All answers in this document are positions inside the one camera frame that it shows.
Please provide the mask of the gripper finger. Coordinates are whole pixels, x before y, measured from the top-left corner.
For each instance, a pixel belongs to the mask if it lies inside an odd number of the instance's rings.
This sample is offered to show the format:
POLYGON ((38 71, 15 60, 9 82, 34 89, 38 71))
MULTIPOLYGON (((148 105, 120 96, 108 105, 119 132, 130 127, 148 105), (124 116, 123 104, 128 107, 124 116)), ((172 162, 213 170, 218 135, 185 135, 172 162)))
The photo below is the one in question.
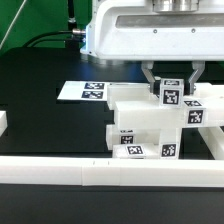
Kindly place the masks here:
POLYGON ((154 95, 159 95, 160 94, 160 81, 155 78, 153 75, 152 69, 154 66, 153 61, 143 61, 141 64, 141 70, 144 73, 147 81, 149 82, 150 85, 150 92, 153 93, 154 95))
POLYGON ((184 94, 192 95, 194 93, 194 85, 203 74, 205 70, 204 61, 193 61, 192 62, 193 72, 190 77, 184 81, 184 94))

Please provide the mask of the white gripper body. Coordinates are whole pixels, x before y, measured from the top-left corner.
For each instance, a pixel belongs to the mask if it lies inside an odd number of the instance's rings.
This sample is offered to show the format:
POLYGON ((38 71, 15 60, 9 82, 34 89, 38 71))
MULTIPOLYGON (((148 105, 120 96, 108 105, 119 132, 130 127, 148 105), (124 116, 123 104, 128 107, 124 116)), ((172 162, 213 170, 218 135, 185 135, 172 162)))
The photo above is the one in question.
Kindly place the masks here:
POLYGON ((105 60, 223 61, 224 0, 95 0, 84 52, 105 60))

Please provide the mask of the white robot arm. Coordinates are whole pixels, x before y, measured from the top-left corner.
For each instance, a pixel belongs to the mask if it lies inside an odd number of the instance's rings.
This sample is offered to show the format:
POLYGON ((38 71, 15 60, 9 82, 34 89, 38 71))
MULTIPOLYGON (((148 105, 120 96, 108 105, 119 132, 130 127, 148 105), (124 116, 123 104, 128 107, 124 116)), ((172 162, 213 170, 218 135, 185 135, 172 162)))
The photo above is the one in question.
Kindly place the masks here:
POLYGON ((190 61, 190 87, 207 61, 224 61, 224 0, 93 0, 81 54, 140 61, 151 86, 156 61, 190 61))

